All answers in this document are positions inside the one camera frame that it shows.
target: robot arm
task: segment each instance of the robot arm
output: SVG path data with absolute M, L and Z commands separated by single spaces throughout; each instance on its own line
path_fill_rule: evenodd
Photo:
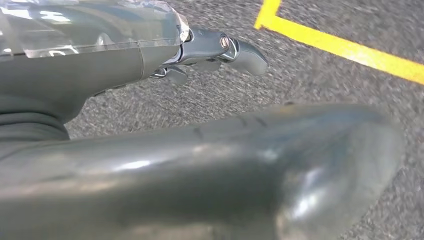
M 268 63 L 163 2 L 0 5 L 0 239 L 328 240 L 397 170 L 402 134 L 355 104 L 69 140 L 63 124 L 106 90 Z

